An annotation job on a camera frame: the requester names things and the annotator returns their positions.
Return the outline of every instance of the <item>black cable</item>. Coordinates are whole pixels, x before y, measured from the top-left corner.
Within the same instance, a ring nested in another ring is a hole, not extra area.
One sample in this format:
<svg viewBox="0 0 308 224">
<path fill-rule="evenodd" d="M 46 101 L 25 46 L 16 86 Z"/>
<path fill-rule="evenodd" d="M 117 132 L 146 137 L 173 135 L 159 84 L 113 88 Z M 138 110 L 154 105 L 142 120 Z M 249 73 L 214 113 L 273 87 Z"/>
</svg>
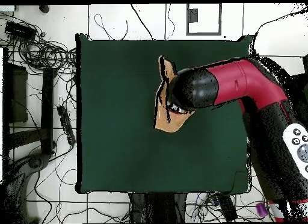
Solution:
<svg viewBox="0 0 308 224">
<path fill-rule="evenodd" d="M 202 215 L 201 215 L 201 217 L 199 217 L 199 219 L 200 219 L 200 223 L 203 223 L 204 221 L 205 221 L 205 217 L 208 215 L 208 210 L 206 211 L 206 213 L 203 211 L 203 209 L 204 209 L 204 207 L 202 208 Z"/>
<path fill-rule="evenodd" d="M 254 204 L 254 203 L 258 203 L 258 202 L 263 202 L 263 201 L 253 201 L 253 202 L 250 202 L 249 204 L 243 205 L 243 206 L 238 205 L 237 207 L 241 207 L 241 208 L 236 209 L 236 211 L 242 210 L 243 208 L 247 208 L 249 205 Z"/>
<path fill-rule="evenodd" d="M 57 156 L 57 149 L 58 149 L 58 146 L 56 146 L 56 148 L 55 148 L 55 156 Z M 63 181 L 63 178 L 61 179 L 61 178 L 59 177 L 59 174 L 58 174 L 58 172 L 57 172 L 58 166 L 57 166 L 57 167 L 55 166 L 54 171 L 55 171 L 57 177 L 59 178 L 59 180 L 61 181 L 61 183 L 63 182 L 63 183 L 66 184 L 66 185 L 75 185 L 75 184 L 68 184 L 68 183 L 66 183 L 66 182 Z"/>
<path fill-rule="evenodd" d="M 26 82 L 26 84 L 27 84 L 29 87 L 31 87 L 32 89 L 34 89 L 34 90 L 42 91 L 41 89 L 36 89 L 36 88 L 32 87 L 32 86 L 31 86 L 29 83 L 27 83 L 27 82 Z"/>
<path fill-rule="evenodd" d="M 198 193 L 198 195 L 197 195 L 197 199 L 200 199 L 201 201 L 205 201 L 205 199 L 202 199 L 202 198 L 200 198 L 200 195 L 201 195 L 202 193 Z"/>
<path fill-rule="evenodd" d="M 59 75 L 59 74 L 57 74 L 57 76 L 58 76 L 58 79 L 57 79 L 56 83 L 54 84 L 54 87 L 58 84 L 59 79 L 60 79 L 60 75 Z"/>
<path fill-rule="evenodd" d="M 131 202 L 131 197 L 130 197 L 130 195 L 129 195 L 129 193 L 128 193 L 128 196 L 129 196 L 129 209 L 128 209 L 128 212 L 121 218 L 121 221 L 122 222 L 131 222 L 131 220 L 132 220 L 132 217 L 131 217 L 131 215 L 132 215 L 132 202 Z"/>
<path fill-rule="evenodd" d="M 134 10 L 134 12 L 136 13 L 137 17 L 139 18 L 140 22 L 143 24 L 144 28 L 147 30 L 147 32 L 150 34 L 151 39 L 153 39 L 153 36 L 151 35 L 150 31 L 147 29 L 146 25 L 143 23 L 143 21 L 141 20 L 141 18 L 139 17 L 139 14 L 137 13 L 137 11 L 135 10 L 134 6 L 131 4 L 132 9 Z"/>
<path fill-rule="evenodd" d="M 36 25 L 31 25 L 25 21 L 22 21 L 20 24 L 31 27 L 36 31 L 34 40 L 26 40 L 16 36 L 12 36 L 10 38 L 10 41 L 16 41 L 16 43 L 13 44 L 13 53 L 15 47 L 18 47 L 19 56 L 21 57 L 22 61 L 29 66 L 30 69 L 33 67 L 42 71 L 44 68 L 51 67 L 57 72 L 61 72 L 64 65 L 69 63 L 69 69 L 75 70 L 76 49 L 71 49 L 68 51 L 66 46 L 62 43 L 55 41 L 45 41 L 40 35 L 42 33 L 41 29 Z"/>
<path fill-rule="evenodd" d="M 37 94 L 31 94 L 31 95 L 28 95 L 27 97 L 30 97 L 30 96 L 36 96 L 38 100 L 42 101 Z"/>
<path fill-rule="evenodd" d="M 268 201 L 266 201 L 266 209 L 267 209 L 267 212 L 268 212 L 268 216 L 269 218 L 271 219 L 272 222 L 275 222 L 274 219 L 272 218 L 272 214 L 270 212 L 270 207 L 268 206 Z"/>
<path fill-rule="evenodd" d="M 198 210 L 198 207 L 195 207 L 194 211 L 192 211 L 191 216 L 190 217 L 190 222 L 192 223 L 192 219 L 196 218 L 198 216 L 198 214 L 194 215 L 194 212 Z"/>
<path fill-rule="evenodd" d="M 62 157 L 63 155 L 68 154 L 69 152 L 71 152 L 71 151 L 72 151 L 72 149 L 73 149 L 73 148 L 74 148 L 74 147 L 73 147 L 73 146 L 71 146 L 71 148 L 70 148 L 67 152 L 65 152 L 65 153 L 63 153 L 63 154 L 61 154 L 61 155 L 59 155 L 59 156 L 57 156 L 57 157 L 53 158 L 52 160 L 49 160 L 49 162 L 51 162 L 51 161 L 53 161 L 53 160 L 55 160 L 55 159 L 57 159 L 57 158 L 59 158 L 59 157 Z"/>
<path fill-rule="evenodd" d="M 88 208 L 89 208 L 89 193 L 87 193 L 87 223 L 88 223 L 88 220 L 89 220 L 89 215 L 88 215 L 89 210 L 88 210 Z"/>
<path fill-rule="evenodd" d="M 140 209 L 139 206 L 137 206 L 133 200 L 132 200 L 132 193 L 128 193 L 128 198 L 129 198 L 129 205 L 130 205 L 130 210 L 129 210 L 129 221 L 133 221 L 133 210 L 136 208 L 141 214 L 143 214 L 143 210 Z"/>
<path fill-rule="evenodd" d="M 36 146 L 34 149 L 30 150 L 28 156 L 31 154 L 32 151 L 34 151 L 35 149 L 37 149 L 38 147 L 40 147 L 41 145 Z"/>
<path fill-rule="evenodd" d="M 110 216 L 110 215 L 108 215 L 108 214 L 104 214 L 104 213 L 100 212 L 99 210 L 97 210 L 96 208 L 89 207 L 88 209 L 85 209 L 85 210 L 80 211 L 80 212 L 78 212 L 78 213 L 70 213 L 70 214 L 67 214 L 67 215 L 63 218 L 63 220 L 61 221 L 61 224 L 63 224 L 63 222 L 65 221 L 65 219 L 66 219 L 68 216 L 73 216 L 73 215 L 77 215 L 77 214 L 82 214 L 82 213 L 86 212 L 87 210 L 95 210 L 95 211 L 98 212 L 99 214 L 101 214 L 101 215 L 103 215 L 103 216 L 106 216 L 106 217 L 109 217 L 110 219 L 112 219 L 112 220 L 115 221 L 115 222 L 123 223 L 123 222 L 121 222 L 120 218 L 118 218 L 118 217 L 113 217 L 113 216 Z"/>
<path fill-rule="evenodd" d="M 57 211 L 58 206 L 59 206 L 59 205 L 57 205 L 57 207 L 56 207 L 56 209 L 55 209 L 56 214 L 55 214 L 54 218 L 52 218 L 52 219 L 51 219 L 50 221 L 48 221 L 48 223 L 46 223 L 46 224 L 50 224 L 56 217 L 58 217 L 58 214 L 59 214 L 59 212 L 60 212 L 60 210 L 61 210 L 61 208 L 62 208 L 62 205 L 60 205 L 59 211 Z"/>
<path fill-rule="evenodd" d="M 37 192 L 36 188 L 37 188 L 37 183 L 39 182 L 39 179 L 40 179 L 40 171 L 38 172 L 38 177 L 37 177 L 37 180 L 34 184 L 34 190 L 35 190 L 35 193 L 36 195 L 40 198 L 40 199 L 43 199 L 44 201 L 46 201 L 51 207 L 49 209 L 49 212 L 47 213 L 47 215 L 45 216 L 44 220 L 42 221 L 42 224 L 44 224 L 46 218 L 48 217 L 48 215 L 51 213 L 51 210 L 52 210 L 52 204 L 45 198 L 43 198 L 41 195 L 39 195 L 39 193 Z"/>
<path fill-rule="evenodd" d="M 170 22 L 172 23 L 172 25 L 173 25 L 173 32 L 172 32 L 172 34 L 170 35 L 170 36 L 172 36 L 172 35 L 174 34 L 174 31 L 175 31 L 175 29 L 176 29 L 176 26 L 174 25 L 174 23 L 172 22 L 172 20 L 171 20 L 170 17 L 169 17 L 170 8 L 171 8 L 171 4 L 169 5 L 168 19 L 169 19 L 169 21 L 170 21 Z"/>
<path fill-rule="evenodd" d="M 234 208 L 236 209 L 236 195 L 234 195 Z"/>
<path fill-rule="evenodd" d="M 263 221 L 263 219 L 264 219 L 264 217 L 262 217 L 262 218 L 254 218 L 254 217 L 247 217 L 247 218 L 244 218 L 244 217 L 242 217 L 242 216 L 239 216 L 239 218 L 242 219 L 242 220 L 244 220 L 243 222 L 245 222 L 245 221 L 253 222 L 253 221 L 251 221 L 251 220 L 261 220 L 261 221 Z"/>
<path fill-rule="evenodd" d="M 252 185 L 253 188 L 255 188 L 262 196 L 263 198 L 263 204 L 265 204 L 265 197 L 264 195 L 262 194 L 262 192 L 260 190 L 258 190 L 254 185 Z M 251 212 L 252 214 L 254 214 L 255 216 L 257 216 L 258 218 L 260 218 L 257 214 L 255 214 L 254 212 L 250 211 L 248 208 L 246 208 L 249 212 Z"/>
<path fill-rule="evenodd" d="M 165 4 L 165 33 L 164 33 L 164 40 L 166 39 L 166 32 L 167 32 L 167 4 Z"/>
<path fill-rule="evenodd" d="M 61 185 L 62 185 L 63 179 L 64 179 L 64 177 L 67 175 L 67 173 L 69 173 L 70 171 L 73 171 L 73 170 L 77 171 L 77 169 L 69 169 L 69 170 L 66 171 L 66 173 L 63 175 L 62 179 L 60 179 L 61 182 L 60 182 L 60 187 L 59 187 L 59 201 L 61 201 L 61 199 L 60 199 L 60 191 L 61 191 Z M 63 222 L 60 220 L 60 219 L 61 219 L 60 210 L 61 210 L 61 208 L 59 209 L 59 212 L 57 213 L 57 215 L 59 215 L 59 216 L 57 216 L 57 218 L 58 218 L 58 220 L 59 220 L 59 223 L 60 223 L 60 224 L 63 224 Z"/>
<path fill-rule="evenodd" d="M 218 220 L 218 221 L 221 223 L 219 217 L 217 217 L 217 216 L 216 216 L 214 213 L 212 213 L 211 211 L 209 211 L 209 213 L 210 213 L 211 215 L 213 215 L 213 216 L 216 218 L 216 220 Z"/>
<path fill-rule="evenodd" d="M 59 139 L 62 135 L 64 135 L 64 134 L 59 135 L 59 137 L 57 138 L 56 144 L 58 143 L 58 139 Z M 59 157 L 62 157 L 63 155 L 68 154 L 68 153 L 71 151 L 71 148 L 72 148 L 72 147 L 70 147 L 70 149 L 69 149 L 65 154 L 61 154 L 60 156 L 57 156 L 57 157 L 55 157 L 54 159 L 59 158 Z M 40 182 L 39 185 L 41 185 L 41 184 L 42 184 L 48 177 L 50 177 L 54 172 L 55 172 L 55 170 L 53 170 L 42 182 Z M 26 198 L 27 198 L 33 191 L 34 191 L 34 189 L 31 190 L 31 191 L 26 195 Z"/>
<path fill-rule="evenodd" d="M 100 22 L 102 23 L 102 25 L 100 25 L 100 24 L 97 23 L 97 21 L 96 21 L 96 16 L 99 16 L 99 17 L 100 17 Z M 115 39 L 113 39 L 113 38 L 111 37 L 110 34 L 108 34 L 107 30 L 105 29 L 105 27 L 104 27 L 104 25 L 103 25 L 103 18 L 102 18 L 102 16 L 101 16 L 100 14 L 96 14 L 96 15 L 94 16 L 94 21 L 95 21 L 96 25 L 98 25 L 99 27 L 103 28 L 103 30 L 104 30 L 105 33 L 107 34 L 109 40 L 110 40 L 110 39 L 115 40 Z M 125 32 L 125 35 L 124 35 L 120 40 L 124 40 L 124 38 L 127 36 L 127 34 L 128 34 L 128 21 L 126 21 L 126 32 Z"/>
<path fill-rule="evenodd" d="M 66 155 L 63 157 L 63 159 L 61 160 L 61 162 L 58 164 L 57 167 L 59 167 L 59 165 L 63 162 L 63 160 L 65 159 Z M 35 192 L 36 192 L 36 193 L 37 193 L 36 187 L 37 187 L 38 181 L 39 181 L 39 178 L 38 178 L 38 180 L 37 180 L 37 182 L 36 182 L 36 184 L 35 184 L 35 186 L 34 186 Z M 60 201 L 61 183 L 60 183 L 60 187 L 59 187 L 59 201 Z M 44 200 L 50 204 L 51 209 L 49 210 L 48 214 L 45 216 L 45 219 L 44 219 L 44 221 L 42 222 L 42 224 L 44 224 L 44 222 L 45 222 L 47 216 L 50 214 L 50 212 L 51 212 L 51 210 L 52 210 L 52 204 L 51 204 L 52 201 L 47 201 L 46 199 L 44 199 Z M 58 205 L 57 205 L 57 207 L 56 207 L 56 215 L 55 215 L 55 217 L 54 217 L 54 218 L 57 217 L 59 220 L 60 220 L 60 218 L 58 217 L 58 215 L 59 215 L 59 213 L 60 213 L 61 207 L 62 207 L 62 204 L 59 202 Z"/>
<path fill-rule="evenodd" d="M 15 128 L 26 128 L 26 129 L 33 129 L 35 128 L 34 126 L 14 126 Z"/>
<path fill-rule="evenodd" d="M 19 104 L 19 105 L 21 105 L 21 106 L 23 106 L 23 107 L 26 108 L 26 111 L 30 114 L 30 117 L 31 117 L 31 119 L 32 119 L 32 122 L 33 122 L 33 124 L 34 124 L 34 126 L 35 126 L 35 128 L 36 128 L 36 130 L 37 130 L 37 132 L 38 132 L 38 136 L 40 137 L 40 140 L 42 140 L 41 132 L 40 132 L 39 128 L 37 127 L 37 124 L 36 124 L 36 122 L 34 121 L 33 116 L 32 116 L 32 114 L 30 113 L 29 109 L 28 109 L 26 106 L 24 106 L 23 104 L 21 104 L 20 102 L 14 100 L 14 99 L 12 99 L 12 101 L 14 101 L 15 103 L 17 103 L 17 104 Z"/>
<path fill-rule="evenodd" d="M 67 85 L 68 85 L 69 82 L 70 82 L 70 90 L 68 91 Z M 69 100 L 69 99 L 74 100 L 74 99 L 73 99 L 73 96 L 71 95 L 70 92 L 72 91 L 72 88 L 74 88 L 74 86 L 75 86 L 76 84 L 72 84 L 72 82 L 73 82 L 73 80 L 70 79 L 70 80 L 68 80 L 67 83 L 66 83 L 67 98 L 66 98 L 66 100 L 63 101 L 63 103 L 62 103 L 62 107 L 63 107 L 63 105 L 65 104 L 65 109 L 66 109 L 67 112 L 69 112 L 68 109 L 67 109 L 68 100 Z"/>
</svg>

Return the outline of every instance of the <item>white floor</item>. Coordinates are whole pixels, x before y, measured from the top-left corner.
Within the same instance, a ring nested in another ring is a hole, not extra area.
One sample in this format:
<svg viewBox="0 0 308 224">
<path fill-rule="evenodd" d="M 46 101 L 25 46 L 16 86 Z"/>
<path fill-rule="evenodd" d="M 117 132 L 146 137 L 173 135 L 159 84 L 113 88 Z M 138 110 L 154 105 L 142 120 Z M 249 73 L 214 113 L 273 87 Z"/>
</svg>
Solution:
<svg viewBox="0 0 308 224">
<path fill-rule="evenodd" d="M 171 6 L 167 4 L 167 14 L 169 13 L 169 18 L 174 23 L 174 26 L 172 22 L 167 19 L 166 35 L 164 34 L 165 4 L 134 5 L 134 7 L 151 32 L 153 38 L 157 40 L 163 40 L 164 37 L 169 38 L 169 40 L 237 40 L 242 35 L 254 34 L 265 22 L 289 14 L 290 12 L 298 11 L 302 8 L 302 6 L 298 4 L 223 4 L 221 36 L 186 36 L 186 4 L 171 4 Z M 209 26 L 204 27 L 200 25 L 199 28 L 190 27 L 189 29 L 191 31 L 200 29 L 199 31 L 206 33 L 217 29 L 217 27 L 214 27 L 215 25 L 213 25 L 213 22 L 211 23 L 211 21 L 208 21 L 207 4 L 203 6 L 202 4 L 197 4 L 194 8 L 199 9 L 199 22 L 207 22 Z M 125 39 L 150 39 L 149 33 L 142 26 L 130 5 L 50 5 L 50 12 L 47 14 L 43 14 L 37 5 L 18 6 L 17 10 L 14 12 L 14 17 L 39 26 L 41 30 L 46 33 L 45 40 L 60 42 L 66 45 L 68 50 L 76 46 L 76 33 L 89 34 L 92 39 L 108 39 L 106 32 L 101 26 L 104 26 L 114 39 L 122 38 L 125 35 L 126 28 L 128 28 L 128 33 Z M 304 68 L 300 57 L 308 54 L 308 26 L 306 18 L 307 17 L 303 15 L 289 16 L 277 22 L 264 25 L 260 29 L 256 40 L 255 47 L 257 52 L 260 53 L 260 55 L 270 56 L 274 61 L 283 66 L 290 75 L 303 73 Z M 5 21 L 0 20 L 0 25 L 0 38 L 4 38 Z M 15 53 L 14 57 L 16 60 L 19 58 L 17 53 Z M 68 80 L 70 77 L 69 75 L 63 75 L 62 78 Z M 42 87 L 42 78 L 40 76 L 29 75 L 28 84 L 28 95 L 37 94 L 38 90 L 36 89 Z M 67 96 L 65 85 L 66 83 L 60 79 L 55 86 L 54 102 L 56 105 L 59 105 L 62 102 L 62 98 L 66 98 Z M 38 126 L 40 126 L 41 116 L 40 104 L 41 101 L 39 101 L 36 96 L 28 97 L 28 109 Z M 71 112 L 70 118 L 75 119 L 76 110 L 73 104 L 69 104 L 68 107 L 70 107 L 69 110 Z M 15 126 L 19 126 L 19 128 L 15 127 L 15 132 L 18 132 L 25 130 L 23 128 L 33 127 L 33 123 L 29 118 L 27 123 L 15 123 Z M 76 120 L 72 121 L 72 126 L 76 128 Z M 59 128 L 54 129 L 54 140 L 56 140 L 59 135 L 63 134 L 56 110 L 54 112 L 54 127 Z M 15 160 L 22 158 L 28 155 L 30 150 L 38 145 L 39 143 L 33 143 L 17 148 L 14 151 L 12 150 L 10 157 Z M 62 135 L 58 141 L 57 155 L 66 152 L 68 149 L 69 145 L 66 136 Z M 109 217 L 100 215 L 95 210 L 87 211 L 87 207 L 95 208 L 113 217 L 122 217 L 126 214 L 129 209 L 129 198 L 125 193 L 92 192 L 89 195 L 77 194 L 74 185 L 67 184 L 62 184 L 61 192 L 59 192 L 61 181 L 54 172 L 55 164 L 58 165 L 59 163 L 61 164 L 57 168 L 57 172 L 60 178 L 62 178 L 68 170 L 76 169 L 76 148 L 67 154 L 64 159 L 61 157 L 55 162 L 51 162 L 48 167 L 41 172 L 37 190 L 44 198 L 52 201 L 52 211 L 48 215 L 45 223 L 59 223 L 57 218 L 54 219 L 59 201 L 61 202 L 61 220 L 70 213 L 84 211 L 83 213 L 67 216 L 64 223 L 103 223 L 109 220 Z M 32 176 L 28 185 L 28 212 L 30 216 L 39 216 L 42 222 L 50 209 L 50 205 L 41 200 L 33 191 L 36 180 L 37 174 Z M 67 172 L 63 181 L 68 184 L 74 184 L 76 182 L 76 170 Z M 253 178 L 253 185 L 260 189 L 256 177 Z M 197 194 L 190 193 L 187 202 L 195 202 L 196 199 Z M 261 200 L 262 195 L 255 188 L 252 188 L 251 192 L 241 195 L 241 197 L 237 196 L 236 205 L 239 209 L 238 214 L 241 217 L 256 218 L 256 215 L 254 215 L 256 214 L 256 209 L 253 207 L 256 202 L 254 201 Z M 188 213 L 193 211 L 193 209 L 193 206 L 187 206 Z M 264 221 L 269 222 L 270 219 L 267 217 Z"/>
</svg>

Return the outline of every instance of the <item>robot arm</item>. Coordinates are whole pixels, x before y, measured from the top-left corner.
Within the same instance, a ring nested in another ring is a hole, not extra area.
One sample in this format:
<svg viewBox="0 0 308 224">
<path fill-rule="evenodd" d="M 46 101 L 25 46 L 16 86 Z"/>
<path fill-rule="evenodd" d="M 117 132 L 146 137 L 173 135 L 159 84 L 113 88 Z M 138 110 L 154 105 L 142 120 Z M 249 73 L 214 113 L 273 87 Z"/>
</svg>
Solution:
<svg viewBox="0 0 308 224">
<path fill-rule="evenodd" d="M 307 220 L 308 132 L 282 87 L 286 78 L 269 59 L 241 58 L 184 70 L 168 86 L 167 108 L 195 111 L 238 100 L 266 199 L 279 205 L 285 220 Z"/>
</svg>

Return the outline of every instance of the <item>green mat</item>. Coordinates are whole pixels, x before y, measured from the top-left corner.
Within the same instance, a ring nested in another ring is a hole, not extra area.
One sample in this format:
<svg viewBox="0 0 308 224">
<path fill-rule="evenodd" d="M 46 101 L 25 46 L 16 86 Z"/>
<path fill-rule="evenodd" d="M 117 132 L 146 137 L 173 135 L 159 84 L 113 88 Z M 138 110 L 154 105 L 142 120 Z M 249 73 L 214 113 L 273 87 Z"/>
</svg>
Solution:
<svg viewBox="0 0 308 224">
<path fill-rule="evenodd" d="M 153 118 L 160 55 L 181 70 L 245 57 L 251 39 L 91 41 L 76 35 L 77 191 L 246 192 L 247 141 L 236 101 L 196 111 L 176 133 L 154 129 Z"/>
</svg>

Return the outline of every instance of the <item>cardboard piece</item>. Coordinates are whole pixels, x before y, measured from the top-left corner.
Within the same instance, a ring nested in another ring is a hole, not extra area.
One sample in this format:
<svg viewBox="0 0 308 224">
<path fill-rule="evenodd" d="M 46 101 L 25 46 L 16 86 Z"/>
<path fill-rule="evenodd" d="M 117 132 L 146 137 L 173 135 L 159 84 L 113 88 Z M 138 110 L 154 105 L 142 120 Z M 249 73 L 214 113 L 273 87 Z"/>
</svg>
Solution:
<svg viewBox="0 0 308 224">
<path fill-rule="evenodd" d="M 176 132 L 194 112 L 176 114 L 168 111 L 166 102 L 167 83 L 176 77 L 177 71 L 172 62 L 166 60 L 164 56 L 158 58 L 158 67 L 162 81 L 156 92 L 155 128 L 165 132 Z"/>
</svg>

